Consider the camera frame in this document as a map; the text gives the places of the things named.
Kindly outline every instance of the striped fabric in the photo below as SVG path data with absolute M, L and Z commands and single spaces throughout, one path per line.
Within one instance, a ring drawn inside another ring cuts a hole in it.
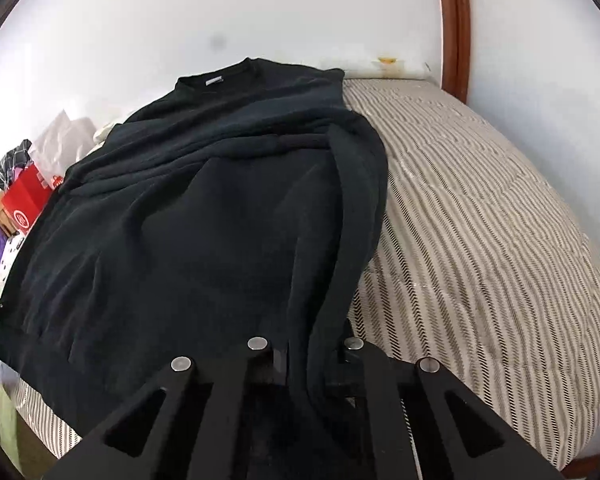
M 356 333 L 445 364 L 554 465 L 600 425 L 600 260 L 524 156 L 433 85 L 346 80 L 389 159 L 378 250 Z M 79 437 L 23 381 L 11 393 L 62 456 Z

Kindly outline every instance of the clothing tag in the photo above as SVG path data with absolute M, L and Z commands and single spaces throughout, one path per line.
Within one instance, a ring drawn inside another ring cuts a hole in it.
M 213 83 L 219 83 L 221 81 L 222 81 L 222 76 L 219 75 L 218 77 L 215 77 L 215 78 L 210 79 L 209 81 L 207 81 L 206 85 L 209 86 L 209 85 L 212 85 Z

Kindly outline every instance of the white wall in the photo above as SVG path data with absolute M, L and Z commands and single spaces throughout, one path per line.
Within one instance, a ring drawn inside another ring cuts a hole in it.
M 468 103 L 527 155 L 600 249 L 600 12 L 471 0 Z
M 0 156 L 64 108 L 99 126 L 247 56 L 398 57 L 440 78 L 440 0 L 20 0 L 0 30 Z

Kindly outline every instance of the black sweatshirt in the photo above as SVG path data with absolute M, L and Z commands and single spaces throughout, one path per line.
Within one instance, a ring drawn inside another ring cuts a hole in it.
M 85 435 L 174 357 L 252 336 L 320 402 L 378 243 L 386 155 L 341 70 L 247 59 L 178 80 L 67 172 L 17 257 L 0 359 Z

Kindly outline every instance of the plastic bag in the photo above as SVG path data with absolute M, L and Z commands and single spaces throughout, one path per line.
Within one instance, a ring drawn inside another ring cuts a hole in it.
M 62 110 L 31 143 L 29 156 L 46 182 L 57 187 L 66 170 L 83 159 L 94 147 L 95 127 L 88 119 L 69 120 Z

